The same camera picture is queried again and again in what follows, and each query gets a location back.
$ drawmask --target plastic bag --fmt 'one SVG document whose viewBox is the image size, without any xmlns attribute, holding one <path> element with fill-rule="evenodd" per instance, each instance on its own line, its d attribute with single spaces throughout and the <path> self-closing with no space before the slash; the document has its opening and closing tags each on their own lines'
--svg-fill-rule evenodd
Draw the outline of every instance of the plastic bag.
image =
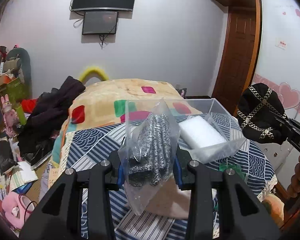
<svg viewBox="0 0 300 240">
<path fill-rule="evenodd" d="M 160 100 L 140 122 L 130 123 L 127 111 L 126 134 L 118 151 L 125 176 L 124 189 L 133 212 L 141 215 L 172 173 L 180 129 L 165 101 Z"/>
</svg>

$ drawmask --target clear plastic box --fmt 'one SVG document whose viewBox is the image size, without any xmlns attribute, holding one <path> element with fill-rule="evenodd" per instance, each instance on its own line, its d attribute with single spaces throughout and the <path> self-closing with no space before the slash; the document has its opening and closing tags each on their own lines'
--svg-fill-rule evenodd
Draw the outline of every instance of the clear plastic box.
<svg viewBox="0 0 300 240">
<path fill-rule="evenodd" d="M 236 154 L 247 140 L 237 122 L 229 112 L 214 98 L 212 99 L 164 99 L 176 121 L 182 122 L 190 116 L 202 116 L 225 139 L 225 143 L 210 147 L 191 149 L 179 138 L 180 148 L 189 151 L 192 159 L 201 163 L 209 163 Z M 127 137 L 139 126 L 154 108 L 159 100 L 127 100 L 125 105 L 125 122 Z"/>
</svg>

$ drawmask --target pink slipper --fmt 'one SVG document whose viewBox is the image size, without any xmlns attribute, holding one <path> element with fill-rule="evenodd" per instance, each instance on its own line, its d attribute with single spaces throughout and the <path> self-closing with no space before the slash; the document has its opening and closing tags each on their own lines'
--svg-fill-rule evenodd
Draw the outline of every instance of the pink slipper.
<svg viewBox="0 0 300 240">
<path fill-rule="evenodd" d="M 13 191 L 9 192 L 7 196 L 4 197 L 2 201 L 2 209 L 5 211 L 5 216 L 7 220 L 15 227 L 21 229 L 25 223 L 25 213 L 26 220 L 33 212 L 35 206 L 33 203 L 30 204 L 26 211 L 26 207 L 31 203 L 31 200 L 25 195 L 19 195 Z M 19 212 L 17 217 L 12 213 L 12 210 L 18 207 Z"/>
</svg>

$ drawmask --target gray knit fabric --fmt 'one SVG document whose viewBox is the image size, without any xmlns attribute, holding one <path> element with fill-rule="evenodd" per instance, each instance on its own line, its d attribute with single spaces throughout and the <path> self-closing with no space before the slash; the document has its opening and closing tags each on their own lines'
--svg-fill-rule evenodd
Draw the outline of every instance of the gray knit fabric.
<svg viewBox="0 0 300 240">
<path fill-rule="evenodd" d="M 129 183 L 134 187 L 157 186 L 172 170 L 169 120 L 165 114 L 151 113 L 142 125 L 129 158 Z"/>
</svg>

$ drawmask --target small monitor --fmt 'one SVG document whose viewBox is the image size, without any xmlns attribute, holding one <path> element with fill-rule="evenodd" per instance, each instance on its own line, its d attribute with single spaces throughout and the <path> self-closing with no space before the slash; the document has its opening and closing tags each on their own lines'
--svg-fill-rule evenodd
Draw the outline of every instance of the small monitor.
<svg viewBox="0 0 300 240">
<path fill-rule="evenodd" d="M 89 11 L 84 13 L 82 35 L 115 34 L 118 12 Z"/>
</svg>

